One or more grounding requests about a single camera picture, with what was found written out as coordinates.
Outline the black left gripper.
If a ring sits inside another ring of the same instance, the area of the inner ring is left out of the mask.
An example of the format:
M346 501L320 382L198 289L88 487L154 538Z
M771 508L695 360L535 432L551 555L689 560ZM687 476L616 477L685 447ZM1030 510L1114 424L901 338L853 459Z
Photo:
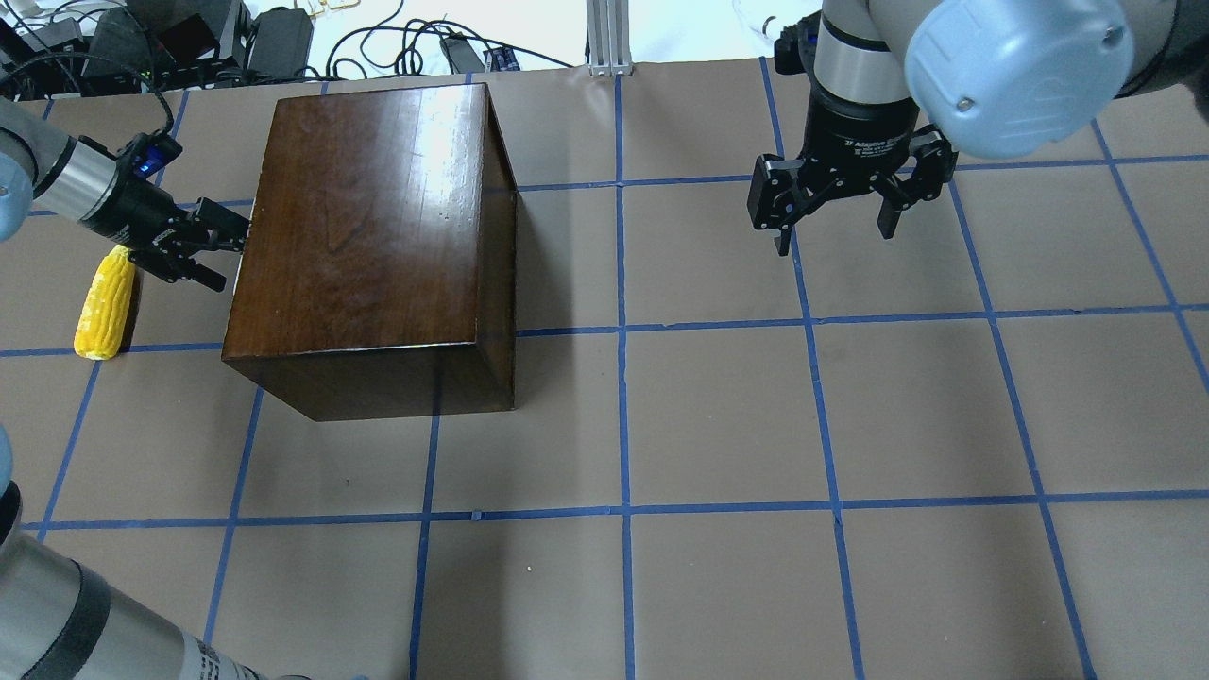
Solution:
M91 232L131 249L131 263L163 282L190 281L224 292L229 280L195 263L198 250L245 250L250 219L213 201L199 198L193 211L143 179L125 179L98 211L83 220Z

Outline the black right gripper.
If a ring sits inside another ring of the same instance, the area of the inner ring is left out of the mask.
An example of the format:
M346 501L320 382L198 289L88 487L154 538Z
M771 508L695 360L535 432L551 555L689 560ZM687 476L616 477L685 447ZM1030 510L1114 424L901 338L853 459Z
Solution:
M910 98L860 104L812 90L797 159L758 156L746 201L754 230L773 230L779 257L789 255L796 224L838 198L877 194L877 227L893 238L902 212L941 197L958 151L936 125L916 128Z

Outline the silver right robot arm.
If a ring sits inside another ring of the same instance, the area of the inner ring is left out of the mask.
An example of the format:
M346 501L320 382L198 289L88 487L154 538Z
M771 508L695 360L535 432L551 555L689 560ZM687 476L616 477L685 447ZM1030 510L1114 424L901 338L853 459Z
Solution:
M891 238L961 154L1025 159L1113 100L1180 83L1207 109L1204 1L825 1L773 56L810 82L799 154L760 155L746 201L780 255L839 198L879 196Z

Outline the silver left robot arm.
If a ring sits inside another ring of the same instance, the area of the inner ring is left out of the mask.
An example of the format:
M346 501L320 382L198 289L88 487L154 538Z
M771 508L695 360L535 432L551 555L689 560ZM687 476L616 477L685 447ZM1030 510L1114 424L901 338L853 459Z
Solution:
M193 281L225 289L221 273L196 263L198 250L245 249L250 221L229 207L199 198L177 204L152 174L183 152L164 132L140 133L116 155L87 137L73 137L2 102L2 237L11 237L33 204L128 250L127 258L163 282Z

